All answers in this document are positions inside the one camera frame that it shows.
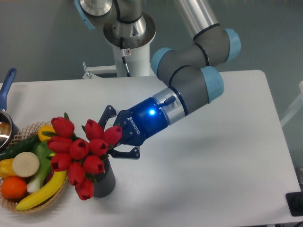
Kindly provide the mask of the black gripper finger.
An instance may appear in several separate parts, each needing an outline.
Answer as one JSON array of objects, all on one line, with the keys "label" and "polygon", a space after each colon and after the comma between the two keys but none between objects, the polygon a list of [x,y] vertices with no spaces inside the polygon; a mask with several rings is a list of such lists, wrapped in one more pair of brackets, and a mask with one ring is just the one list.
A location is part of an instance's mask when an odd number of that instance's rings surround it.
[{"label": "black gripper finger", "polygon": [[139,159],[140,158],[140,146],[133,147],[129,152],[122,152],[111,148],[108,150],[108,154],[112,158],[120,159]]},{"label": "black gripper finger", "polygon": [[105,126],[110,118],[117,117],[119,111],[117,111],[113,106],[107,105],[102,113],[102,116],[98,122],[98,125],[105,129]]}]

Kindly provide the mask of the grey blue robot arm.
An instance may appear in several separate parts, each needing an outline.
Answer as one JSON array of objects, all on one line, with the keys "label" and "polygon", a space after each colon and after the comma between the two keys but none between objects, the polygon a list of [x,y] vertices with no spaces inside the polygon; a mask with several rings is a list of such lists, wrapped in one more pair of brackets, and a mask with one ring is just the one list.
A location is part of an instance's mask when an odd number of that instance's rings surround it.
[{"label": "grey blue robot arm", "polygon": [[121,139],[108,154],[138,159],[145,140],[211,103],[224,92],[216,65],[236,57],[241,50],[238,34],[223,29],[206,0],[177,0],[193,44],[181,51],[161,48],[150,56],[156,34],[153,19],[142,10],[140,0],[76,0],[82,21],[89,29],[103,27],[113,48],[118,77],[142,77],[153,72],[166,88],[128,110],[104,110],[99,124],[109,118],[122,128]]}]

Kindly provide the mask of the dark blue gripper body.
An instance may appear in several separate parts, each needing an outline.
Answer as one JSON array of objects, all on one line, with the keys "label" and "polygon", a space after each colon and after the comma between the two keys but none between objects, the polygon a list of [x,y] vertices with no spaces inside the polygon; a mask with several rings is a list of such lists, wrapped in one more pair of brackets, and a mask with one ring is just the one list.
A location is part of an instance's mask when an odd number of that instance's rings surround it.
[{"label": "dark blue gripper body", "polygon": [[122,127],[120,143],[140,146],[145,140],[167,128],[168,121],[162,110],[164,104],[158,104],[150,97],[117,115],[114,125]]}]

